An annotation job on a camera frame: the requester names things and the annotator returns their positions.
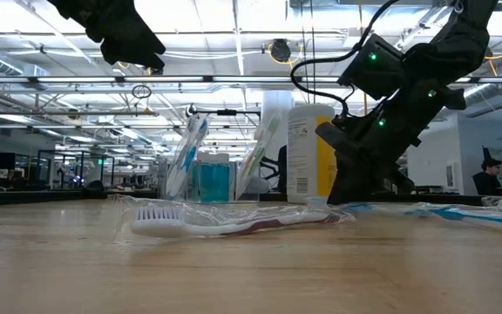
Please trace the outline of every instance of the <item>white bottle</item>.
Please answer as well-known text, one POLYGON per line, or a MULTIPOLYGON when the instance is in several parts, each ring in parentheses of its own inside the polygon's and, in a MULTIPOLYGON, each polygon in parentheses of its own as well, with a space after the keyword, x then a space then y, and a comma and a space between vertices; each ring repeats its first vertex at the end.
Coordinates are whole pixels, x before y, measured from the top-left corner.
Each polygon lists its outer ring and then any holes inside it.
POLYGON ((306 203, 309 197, 329 196, 336 178, 335 150, 315 129, 334 117, 334 108, 326 105, 298 106, 289 111, 288 202, 306 203))

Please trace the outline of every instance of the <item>yellow label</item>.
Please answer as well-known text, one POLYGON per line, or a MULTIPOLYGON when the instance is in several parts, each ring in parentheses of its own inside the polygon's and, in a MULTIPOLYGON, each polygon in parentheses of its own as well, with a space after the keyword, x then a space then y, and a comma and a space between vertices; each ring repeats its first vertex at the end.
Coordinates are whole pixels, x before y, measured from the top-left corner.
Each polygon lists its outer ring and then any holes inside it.
MULTIPOLYGON (((330 122, 332 118, 317 117, 316 126, 330 122)), ((317 136, 317 195, 329 196, 336 178, 335 149, 317 136)))

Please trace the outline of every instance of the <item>clear plastic packaging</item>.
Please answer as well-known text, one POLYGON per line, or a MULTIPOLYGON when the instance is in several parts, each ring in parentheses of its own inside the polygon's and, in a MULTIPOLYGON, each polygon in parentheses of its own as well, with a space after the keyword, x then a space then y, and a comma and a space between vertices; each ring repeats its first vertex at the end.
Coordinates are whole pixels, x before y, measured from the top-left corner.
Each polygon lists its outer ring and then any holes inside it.
POLYGON ((262 157, 265 156, 266 150, 273 137, 275 136, 280 121, 282 119, 282 112, 275 110, 272 112, 272 117, 264 126, 257 128, 255 138, 257 144, 253 151, 246 155, 243 160, 240 171, 237 174, 235 200, 239 200, 241 195, 245 192, 249 181, 254 175, 259 173, 262 157))
POLYGON ((261 207, 256 203, 200 205, 113 195, 108 201, 118 211, 114 240, 126 227, 139 236, 181 238, 238 236, 262 229, 293 225, 353 222, 364 205, 330 208, 326 204, 261 207))
POLYGON ((446 220, 463 221, 492 229, 502 229, 502 198, 486 197, 484 204, 494 206, 441 205, 420 203, 405 207, 404 215, 417 217, 439 216, 446 220))
POLYGON ((167 200, 177 199, 184 192, 187 173, 207 132, 207 116, 195 114, 187 121, 187 128, 175 150, 173 163, 167 175, 165 195, 167 200))

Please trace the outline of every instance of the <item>desk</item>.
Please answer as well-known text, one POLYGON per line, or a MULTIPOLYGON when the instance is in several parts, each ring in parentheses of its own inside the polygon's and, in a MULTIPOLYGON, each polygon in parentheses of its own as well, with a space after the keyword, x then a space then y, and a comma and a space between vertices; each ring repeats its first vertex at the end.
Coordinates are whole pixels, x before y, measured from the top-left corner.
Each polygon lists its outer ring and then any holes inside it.
POLYGON ((0 313, 502 313, 502 232, 364 215, 114 243, 103 204, 0 206, 0 313))

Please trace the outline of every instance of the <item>toothbrush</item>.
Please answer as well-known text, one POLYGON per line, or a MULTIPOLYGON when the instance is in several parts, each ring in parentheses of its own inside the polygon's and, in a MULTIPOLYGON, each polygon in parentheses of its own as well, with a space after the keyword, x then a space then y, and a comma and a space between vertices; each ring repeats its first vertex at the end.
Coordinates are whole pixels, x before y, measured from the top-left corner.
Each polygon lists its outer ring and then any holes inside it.
POLYGON ((270 141, 275 136, 276 130, 280 125, 280 111, 275 111, 272 119, 268 123, 268 128, 266 130, 259 130, 258 143, 254 148, 253 152, 246 158, 245 163, 241 171, 238 173, 237 183, 236 183, 236 200, 238 200, 245 189, 248 186, 249 180, 251 179, 251 174, 254 174, 260 164, 262 157, 265 155, 270 141))
POLYGON ((170 201, 180 193, 181 188, 185 184, 187 172, 189 171, 191 163, 199 150, 200 143, 203 141, 205 136, 207 136, 207 119, 202 120, 199 130, 195 135, 191 134, 191 132, 195 130, 196 120, 198 118, 199 117, 190 119, 187 122, 187 132, 189 133, 187 135, 187 143, 180 150, 180 154, 178 155, 177 160, 173 163, 170 174, 167 176, 166 198, 170 201))
POLYGON ((312 212, 254 219, 221 226, 196 226, 185 222, 183 214, 170 208, 139 208, 131 232, 139 236, 179 238, 184 236, 240 236, 260 229, 287 227, 303 223, 339 222, 336 214, 312 212))
POLYGON ((472 218, 482 221, 502 223, 502 217, 499 217, 496 213, 491 215, 476 215, 468 211, 455 208, 430 209, 430 211, 447 220, 461 221, 465 218, 472 218))

